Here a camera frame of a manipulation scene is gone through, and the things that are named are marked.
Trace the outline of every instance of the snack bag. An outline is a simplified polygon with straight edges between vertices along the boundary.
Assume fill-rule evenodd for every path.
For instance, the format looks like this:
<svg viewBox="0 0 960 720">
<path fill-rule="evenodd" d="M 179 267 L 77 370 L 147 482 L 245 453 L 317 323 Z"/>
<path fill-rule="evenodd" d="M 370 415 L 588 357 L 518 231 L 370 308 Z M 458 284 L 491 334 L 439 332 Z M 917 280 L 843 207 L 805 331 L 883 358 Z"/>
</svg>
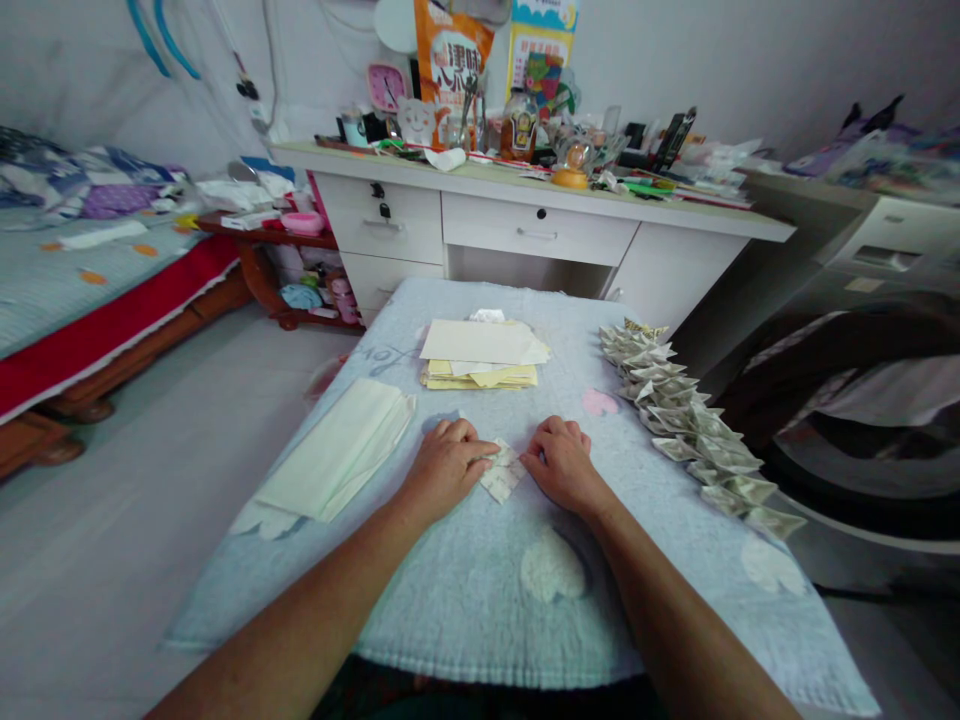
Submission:
<svg viewBox="0 0 960 720">
<path fill-rule="evenodd" d="M 430 0 L 415 0 L 420 94 L 433 103 L 437 129 L 433 145 L 440 147 L 443 118 L 463 114 L 463 87 L 471 75 L 480 76 L 493 47 L 493 32 L 468 15 L 450 15 Z"/>
</svg>

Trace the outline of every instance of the wooden shelf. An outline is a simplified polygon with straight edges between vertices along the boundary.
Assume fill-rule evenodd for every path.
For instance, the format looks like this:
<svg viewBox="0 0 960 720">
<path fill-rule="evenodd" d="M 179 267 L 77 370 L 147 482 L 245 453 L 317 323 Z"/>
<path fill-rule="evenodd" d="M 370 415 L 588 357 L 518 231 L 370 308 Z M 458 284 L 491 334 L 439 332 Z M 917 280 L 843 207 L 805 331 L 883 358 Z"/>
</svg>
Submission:
<svg viewBox="0 0 960 720">
<path fill-rule="evenodd" d="M 326 325 L 327 327 L 364 332 L 365 328 L 360 323 L 351 325 L 345 323 L 339 317 L 319 317 L 318 315 L 311 315 L 306 310 L 298 310 L 287 305 L 286 301 L 280 296 L 280 288 L 273 265 L 263 251 L 255 247 L 258 243 L 269 243 L 271 245 L 295 245 L 337 250 L 337 241 L 332 232 L 325 230 L 320 237 L 307 237 L 279 230 L 264 230 L 263 228 L 259 230 L 236 230 L 225 228 L 220 224 L 220 218 L 223 215 L 226 215 L 226 213 L 215 212 L 204 215 L 197 220 L 197 225 L 204 232 L 233 238 L 234 244 L 237 246 L 237 254 L 240 255 L 243 279 L 257 302 L 270 313 L 271 320 L 276 320 L 284 330 L 296 330 L 300 324 L 310 323 L 312 325 Z"/>
<path fill-rule="evenodd" d="M 360 323 L 353 323 L 351 325 L 350 323 L 345 323 L 340 317 L 320 317 L 319 315 L 311 315 L 306 310 L 297 310 L 296 308 L 288 308 L 287 310 L 281 310 L 277 313 L 271 313 L 270 319 L 276 320 L 284 330 L 295 330 L 297 325 L 302 323 L 339 327 L 344 330 L 354 330 L 355 332 L 361 333 L 366 329 Z"/>
<path fill-rule="evenodd" d="M 329 228 L 324 229 L 319 237 L 310 237 L 308 235 L 296 235 L 292 232 L 281 230 L 236 230 L 227 228 L 220 224 L 220 218 L 229 213 L 214 212 L 204 215 L 197 220 L 197 225 L 204 232 L 215 233 L 217 235 L 228 235 L 234 238 L 241 238 L 249 242 L 266 242 L 273 245 L 300 245 L 303 247 L 318 247 L 324 250 L 338 250 L 337 239 L 330 232 Z"/>
</svg>

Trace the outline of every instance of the forearm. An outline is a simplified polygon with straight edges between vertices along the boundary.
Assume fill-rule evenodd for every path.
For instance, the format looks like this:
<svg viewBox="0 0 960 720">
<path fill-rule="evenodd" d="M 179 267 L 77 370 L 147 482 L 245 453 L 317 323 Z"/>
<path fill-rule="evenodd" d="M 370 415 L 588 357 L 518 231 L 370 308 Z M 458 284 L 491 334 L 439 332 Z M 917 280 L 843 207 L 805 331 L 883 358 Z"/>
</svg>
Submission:
<svg viewBox="0 0 960 720">
<path fill-rule="evenodd" d="M 148 717 L 309 717 L 425 529 L 402 501 L 380 508 Z"/>
<path fill-rule="evenodd" d="M 637 647 L 671 717 L 800 717 L 619 501 L 586 519 L 617 579 Z"/>
</svg>

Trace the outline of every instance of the stack of paper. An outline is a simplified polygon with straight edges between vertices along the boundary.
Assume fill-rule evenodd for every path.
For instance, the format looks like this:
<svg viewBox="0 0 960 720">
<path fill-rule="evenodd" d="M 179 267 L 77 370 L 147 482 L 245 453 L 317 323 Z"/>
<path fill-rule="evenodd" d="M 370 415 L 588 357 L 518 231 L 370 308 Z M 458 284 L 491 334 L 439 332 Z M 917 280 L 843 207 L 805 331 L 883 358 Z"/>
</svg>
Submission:
<svg viewBox="0 0 960 720">
<path fill-rule="evenodd" d="M 254 500 L 330 522 L 393 452 L 416 406 L 392 385 L 354 380 Z"/>
<path fill-rule="evenodd" d="M 430 390 L 517 390 L 537 384 L 550 349 L 520 322 L 434 320 L 420 357 Z"/>
</svg>

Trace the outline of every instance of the white desk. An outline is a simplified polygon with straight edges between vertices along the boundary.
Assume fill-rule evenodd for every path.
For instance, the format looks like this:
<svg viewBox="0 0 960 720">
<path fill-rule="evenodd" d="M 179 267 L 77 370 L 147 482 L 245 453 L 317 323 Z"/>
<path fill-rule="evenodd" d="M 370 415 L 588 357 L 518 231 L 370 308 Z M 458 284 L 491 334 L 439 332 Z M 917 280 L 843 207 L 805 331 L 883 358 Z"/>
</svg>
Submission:
<svg viewBox="0 0 960 720">
<path fill-rule="evenodd" d="M 400 281 L 421 276 L 619 300 L 672 331 L 750 239 L 782 243 L 794 231 L 756 213 L 571 190 L 495 165 L 442 173 L 309 142 L 273 153 L 311 172 L 367 324 Z"/>
</svg>

